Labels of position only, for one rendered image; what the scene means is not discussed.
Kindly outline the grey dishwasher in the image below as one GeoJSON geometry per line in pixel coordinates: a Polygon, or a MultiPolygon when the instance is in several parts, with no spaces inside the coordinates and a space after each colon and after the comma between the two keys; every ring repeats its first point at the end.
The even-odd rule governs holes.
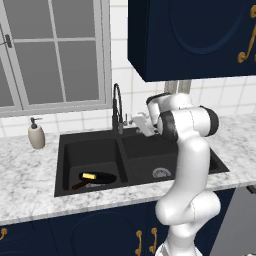
{"type": "Polygon", "coordinates": [[[210,256],[256,256],[256,194],[234,192],[210,256]]]}

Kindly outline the black frying pan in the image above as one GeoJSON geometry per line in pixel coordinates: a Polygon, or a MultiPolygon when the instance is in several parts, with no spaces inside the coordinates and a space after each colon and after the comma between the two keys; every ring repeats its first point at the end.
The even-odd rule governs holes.
{"type": "Polygon", "coordinates": [[[82,172],[79,174],[80,182],[72,186],[73,190],[77,190],[81,187],[86,186],[87,184],[110,184],[116,181],[117,177],[114,174],[103,173],[103,172],[94,172],[91,174],[96,174],[97,178],[95,180],[82,178],[82,172]]]}

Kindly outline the dark window latch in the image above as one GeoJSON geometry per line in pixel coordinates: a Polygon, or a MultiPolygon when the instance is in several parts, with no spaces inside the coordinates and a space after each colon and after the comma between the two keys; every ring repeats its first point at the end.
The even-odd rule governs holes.
{"type": "Polygon", "coordinates": [[[8,48],[12,48],[12,42],[8,34],[5,35],[5,41],[0,45],[4,45],[4,44],[6,44],[8,48]]]}

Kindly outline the silver tap lever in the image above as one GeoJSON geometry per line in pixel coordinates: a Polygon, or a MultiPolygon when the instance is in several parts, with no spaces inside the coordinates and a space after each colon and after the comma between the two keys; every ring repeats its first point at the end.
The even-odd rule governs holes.
{"type": "Polygon", "coordinates": [[[124,121],[123,121],[123,125],[126,127],[128,127],[128,126],[130,126],[130,125],[132,125],[133,124],[133,121],[132,121],[132,119],[130,118],[128,118],[128,114],[126,113],[125,114],[125,119],[124,119],[124,121]]]}

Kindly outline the navy wall cupboard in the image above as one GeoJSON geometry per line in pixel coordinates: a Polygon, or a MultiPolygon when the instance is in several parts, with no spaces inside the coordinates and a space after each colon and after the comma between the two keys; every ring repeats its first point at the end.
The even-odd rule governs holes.
{"type": "Polygon", "coordinates": [[[128,0],[128,60],[146,82],[256,75],[256,0],[128,0]]]}

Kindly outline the black double sink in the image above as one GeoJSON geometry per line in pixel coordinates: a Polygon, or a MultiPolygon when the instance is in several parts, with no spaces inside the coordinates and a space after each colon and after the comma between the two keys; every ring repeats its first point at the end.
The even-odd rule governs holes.
{"type": "Polygon", "coordinates": [[[59,140],[57,197],[173,180],[178,148],[162,137],[146,137],[134,128],[121,135],[111,130],[64,134],[59,140]],[[108,173],[110,184],[87,184],[74,190],[81,173],[108,173]]]}

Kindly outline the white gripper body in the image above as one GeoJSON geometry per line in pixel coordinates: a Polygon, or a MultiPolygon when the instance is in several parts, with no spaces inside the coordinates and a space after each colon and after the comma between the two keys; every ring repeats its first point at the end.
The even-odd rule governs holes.
{"type": "Polygon", "coordinates": [[[145,113],[138,113],[133,116],[132,121],[146,137],[151,137],[156,134],[156,128],[153,126],[151,119],[147,117],[145,113]]]}

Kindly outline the grey framed window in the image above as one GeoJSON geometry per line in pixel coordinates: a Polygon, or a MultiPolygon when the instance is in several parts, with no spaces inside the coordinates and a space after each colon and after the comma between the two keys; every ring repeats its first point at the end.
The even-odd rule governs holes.
{"type": "Polygon", "coordinates": [[[0,117],[111,106],[109,0],[0,0],[0,117]]]}

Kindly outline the black spring tap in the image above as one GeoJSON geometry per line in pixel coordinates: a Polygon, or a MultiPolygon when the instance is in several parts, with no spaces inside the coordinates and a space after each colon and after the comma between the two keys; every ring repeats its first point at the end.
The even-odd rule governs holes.
{"type": "Polygon", "coordinates": [[[122,98],[119,85],[114,84],[112,99],[112,130],[115,133],[123,133],[122,98]]]}

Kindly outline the beige soap dispenser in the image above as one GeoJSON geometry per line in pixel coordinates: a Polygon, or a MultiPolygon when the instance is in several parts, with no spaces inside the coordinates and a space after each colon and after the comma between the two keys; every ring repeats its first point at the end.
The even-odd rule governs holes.
{"type": "Polygon", "coordinates": [[[31,124],[28,127],[28,138],[34,149],[42,149],[45,146],[45,134],[40,125],[36,123],[37,118],[30,118],[31,124]]]}

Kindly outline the navy base cupboard door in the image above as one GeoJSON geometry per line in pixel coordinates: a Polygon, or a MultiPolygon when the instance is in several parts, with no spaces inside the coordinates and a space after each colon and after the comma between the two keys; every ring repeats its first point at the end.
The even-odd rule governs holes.
{"type": "Polygon", "coordinates": [[[136,231],[146,234],[145,204],[49,219],[59,256],[136,256],[136,231]]]}
{"type": "Polygon", "coordinates": [[[148,256],[210,256],[233,194],[233,189],[200,193],[187,208],[191,222],[178,225],[163,225],[151,202],[148,256]]]}
{"type": "Polygon", "coordinates": [[[0,241],[0,256],[56,256],[56,249],[47,220],[0,225],[8,233],[0,241]]]}

